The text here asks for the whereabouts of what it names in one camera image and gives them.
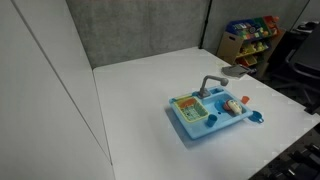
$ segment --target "gray wall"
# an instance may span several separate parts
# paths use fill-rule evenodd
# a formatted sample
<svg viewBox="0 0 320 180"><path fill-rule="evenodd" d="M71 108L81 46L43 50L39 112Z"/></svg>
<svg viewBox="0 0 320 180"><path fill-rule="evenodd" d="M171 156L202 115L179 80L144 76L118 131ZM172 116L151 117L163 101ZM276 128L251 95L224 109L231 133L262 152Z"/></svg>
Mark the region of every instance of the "gray wall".
<svg viewBox="0 0 320 180"><path fill-rule="evenodd" d="M289 29L307 1L213 0L204 48L215 54L231 20L271 14ZM197 46L208 2L67 0L92 68Z"/></svg>
<svg viewBox="0 0 320 180"><path fill-rule="evenodd" d="M301 14L300 18L297 20L294 27L298 27L303 21L320 21L320 1L310 0L309 4Z"/></svg>

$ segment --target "gray faucet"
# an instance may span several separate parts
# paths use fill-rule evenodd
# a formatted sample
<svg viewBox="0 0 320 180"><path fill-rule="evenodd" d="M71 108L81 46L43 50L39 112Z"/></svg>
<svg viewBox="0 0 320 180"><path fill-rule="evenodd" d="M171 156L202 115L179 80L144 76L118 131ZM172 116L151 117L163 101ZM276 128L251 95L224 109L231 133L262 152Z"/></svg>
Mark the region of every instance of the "gray faucet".
<svg viewBox="0 0 320 180"><path fill-rule="evenodd" d="M213 80L216 80L216 81L220 81L221 86L226 86L229 83L229 80L227 78L220 78L220 77L216 77L216 76L207 75L206 77L203 78L202 86L201 86L200 91L199 91L199 95L198 96L199 96L200 99L203 99L205 97L210 96L210 92L205 88L206 82L207 82L208 79L213 79Z"/></svg>

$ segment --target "white table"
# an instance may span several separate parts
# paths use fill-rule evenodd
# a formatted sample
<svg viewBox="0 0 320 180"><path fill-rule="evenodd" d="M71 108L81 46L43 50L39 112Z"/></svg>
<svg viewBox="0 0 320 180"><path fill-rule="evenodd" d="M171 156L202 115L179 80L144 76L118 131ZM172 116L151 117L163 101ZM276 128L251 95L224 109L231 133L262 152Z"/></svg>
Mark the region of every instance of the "white table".
<svg viewBox="0 0 320 180"><path fill-rule="evenodd" d="M199 90L205 75L222 76L225 65L190 48L94 70L117 180L248 179L320 121L244 76L226 88L239 98L248 95L248 107L265 122L244 120L191 140L168 100ZM207 87L218 84L209 80Z"/></svg>

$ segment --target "blue toy sink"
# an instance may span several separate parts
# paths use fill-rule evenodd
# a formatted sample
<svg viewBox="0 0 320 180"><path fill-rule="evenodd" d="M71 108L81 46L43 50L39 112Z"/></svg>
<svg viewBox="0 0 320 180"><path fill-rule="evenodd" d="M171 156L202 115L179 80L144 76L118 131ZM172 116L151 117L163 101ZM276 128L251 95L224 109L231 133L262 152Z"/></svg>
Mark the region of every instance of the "blue toy sink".
<svg viewBox="0 0 320 180"><path fill-rule="evenodd" d="M222 86L208 88L208 91L210 96L203 99L198 98L198 93L194 92L172 98L169 101L170 106L192 139L215 132L253 114L247 106ZM233 112L223 109L224 103L231 99L236 100L242 106L241 115L235 115ZM217 117L212 127L207 124L210 115Z"/></svg>

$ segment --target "white partition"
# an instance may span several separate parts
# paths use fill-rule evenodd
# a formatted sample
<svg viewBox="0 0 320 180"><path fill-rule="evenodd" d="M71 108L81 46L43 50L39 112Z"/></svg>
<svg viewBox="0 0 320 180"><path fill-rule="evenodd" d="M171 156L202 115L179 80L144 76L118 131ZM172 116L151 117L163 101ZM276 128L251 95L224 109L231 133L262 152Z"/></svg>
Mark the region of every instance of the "white partition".
<svg viewBox="0 0 320 180"><path fill-rule="evenodd" d="M0 1L0 179L114 180L10 0Z"/></svg>
<svg viewBox="0 0 320 180"><path fill-rule="evenodd" d="M109 156L92 69L65 0L13 0Z"/></svg>

